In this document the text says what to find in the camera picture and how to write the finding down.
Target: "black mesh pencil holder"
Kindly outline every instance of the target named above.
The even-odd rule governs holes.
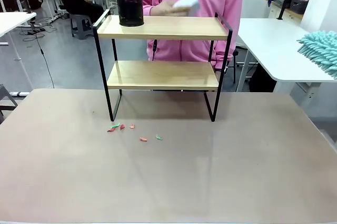
[[[140,26],[144,24],[143,0],[117,0],[120,25]]]

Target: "green paper piece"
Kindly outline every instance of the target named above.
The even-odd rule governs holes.
[[[112,128],[118,128],[120,125],[121,125],[121,124],[118,123],[117,125],[112,125],[110,128],[111,128],[111,129],[112,129]]]

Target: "lower shelf board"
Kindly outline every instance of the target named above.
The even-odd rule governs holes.
[[[217,90],[209,62],[117,61],[107,86],[122,90]]]

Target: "two-tier shelf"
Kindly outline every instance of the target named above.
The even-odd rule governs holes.
[[[211,61],[214,41],[227,41],[224,62],[227,62],[233,30],[221,15],[215,17],[159,17],[144,16],[144,25],[125,27],[120,25],[119,16],[111,15],[107,9],[93,26],[98,60],[103,78],[104,90],[111,121],[115,120],[122,90],[195,90],[203,91],[212,121],[215,121],[221,94],[226,63],[223,63],[220,81],[216,79]],[[106,80],[100,38],[111,38],[115,64]],[[203,40],[211,41],[208,62],[160,62],[119,61],[116,38],[142,40]],[[112,111],[109,89],[119,90],[114,111]],[[214,111],[207,97],[208,91],[217,91]]]

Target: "fluffy mop head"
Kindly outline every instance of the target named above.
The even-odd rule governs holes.
[[[337,33],[315,32],[298,40],[303,46],[299,53],[316,63],[321,69],[337,80]]]

